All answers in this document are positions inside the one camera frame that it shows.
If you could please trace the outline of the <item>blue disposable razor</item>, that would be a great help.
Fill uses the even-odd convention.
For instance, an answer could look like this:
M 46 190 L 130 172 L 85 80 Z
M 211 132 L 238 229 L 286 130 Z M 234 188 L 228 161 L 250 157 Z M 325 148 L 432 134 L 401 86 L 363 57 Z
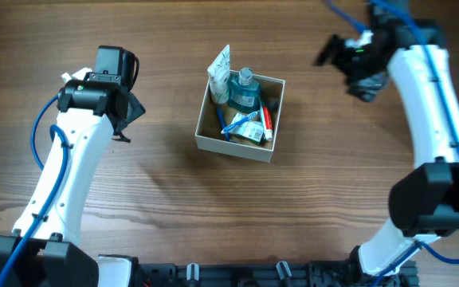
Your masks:
M 221 125 L 221 128 L 224 129 L 226 127 L 226 121 L 225 121 L 225 118 L 224 118 L 224 114 L 223 114 L 223 111 L 222 111 L 222 108 L 220 106 L 217 106 L 216 107 L 216 112 L 217 112 L 217 115 L 218 115 L 218 121 L 219 121 L 219 124 Z M 232 139 L 231 139 L 231 135 L 226 133 L 224 135 L 225 137 L 225 140 L 226 142 L 233 142 Z

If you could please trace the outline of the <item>blue white toothpaste tube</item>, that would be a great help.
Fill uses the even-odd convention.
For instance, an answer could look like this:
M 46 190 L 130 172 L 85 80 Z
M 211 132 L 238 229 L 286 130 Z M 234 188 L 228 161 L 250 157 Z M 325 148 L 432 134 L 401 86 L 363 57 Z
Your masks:
M 273 140 L 273 126 L 270 112 L 265 105 L 264 101 L 261 101 L 261 121 L 264 127 L 264 137 L 266 141 Z

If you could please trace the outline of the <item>blue white toothbrush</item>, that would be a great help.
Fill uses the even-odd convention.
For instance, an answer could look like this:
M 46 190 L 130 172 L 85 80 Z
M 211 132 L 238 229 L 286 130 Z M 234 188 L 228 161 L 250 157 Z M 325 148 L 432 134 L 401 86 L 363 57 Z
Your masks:
M 251 121 L 253 118 L 255 118 L 256 116 L 259 115 L 259 112 L 258 111 L 255 111 L 255 112 L 251 112 L 250 114 L 248 114 L 247 116 L 244 116 L 243 118 L 241 118 L 239 121 L 235 122 L 235 123 L 232 123 L 228 126 L 226 126 L 225 128 L 223 128 L 221 130 L 221 134 L 227 134 L 227 133 L 230 133 L 233 129 L 235 129 L 236 127 L 244 124 L 245 122 L 248 122 L 248 121 Z

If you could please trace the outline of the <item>blue mouthwash bottle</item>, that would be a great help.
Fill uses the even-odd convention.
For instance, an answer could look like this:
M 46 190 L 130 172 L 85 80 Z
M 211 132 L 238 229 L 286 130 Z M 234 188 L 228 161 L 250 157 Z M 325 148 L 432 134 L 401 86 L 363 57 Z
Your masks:
M 261 86 L 253 76 L 253 70 L 244 67 L 230 78 L 228 104 L 239 112 L 251 113 L 259 109 Z

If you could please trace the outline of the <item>green white soap pack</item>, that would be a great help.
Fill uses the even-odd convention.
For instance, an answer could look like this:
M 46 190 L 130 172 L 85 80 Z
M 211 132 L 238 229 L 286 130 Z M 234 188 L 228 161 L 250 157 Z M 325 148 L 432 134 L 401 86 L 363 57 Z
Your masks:
M 259 114 L 254 112 L 254 117 L 236 126 L 229 133 L 243 140 L 248 140 L 254 144 L 260 144 L 264 136 L 264 127 L 259 120 Z

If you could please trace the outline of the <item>white leaf-print tube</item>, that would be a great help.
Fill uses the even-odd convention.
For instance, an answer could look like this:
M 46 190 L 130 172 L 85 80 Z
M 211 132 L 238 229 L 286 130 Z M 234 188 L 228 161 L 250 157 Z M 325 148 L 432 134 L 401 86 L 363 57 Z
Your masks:
M 207 68 L 211 99 L 215 104 L 225 104 L 230 97 L 230 66 L 230 45 L 226 45 Z

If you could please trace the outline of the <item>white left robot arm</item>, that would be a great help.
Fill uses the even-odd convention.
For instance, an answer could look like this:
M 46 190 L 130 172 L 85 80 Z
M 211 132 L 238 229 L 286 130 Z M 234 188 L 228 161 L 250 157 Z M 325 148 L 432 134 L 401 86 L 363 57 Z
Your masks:
M 94 69 L 65 76 L 49 101 L 59 111 L 50 126 L 52 147 L 39 161 L 41 177 L 8 236 L 0 235 L 0 286 L 139 286 L 135 257 L 92 258 L 80 247 L 80 225 L 91 182 L 110 141 L 146 110 L 132 93 L 139 73 L 134 53 L 97 50 Z

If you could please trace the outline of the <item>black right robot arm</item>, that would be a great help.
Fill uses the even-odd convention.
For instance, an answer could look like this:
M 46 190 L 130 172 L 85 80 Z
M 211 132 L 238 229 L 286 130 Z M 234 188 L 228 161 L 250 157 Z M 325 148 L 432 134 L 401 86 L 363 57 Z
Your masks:
M 389 217 L 351 255 L 352 281 L 395 275 L 419 250 L 459 230 L 459 104 L 444 34 L 414 19 L 406 1 L 369 0 L 370 21 L 353 21 L 359 38 L 334 35 L 316 59 L 346 77 L 348 92 L 371 102 L 393 83 L 401 97 L 414 169 L 390 190 Z

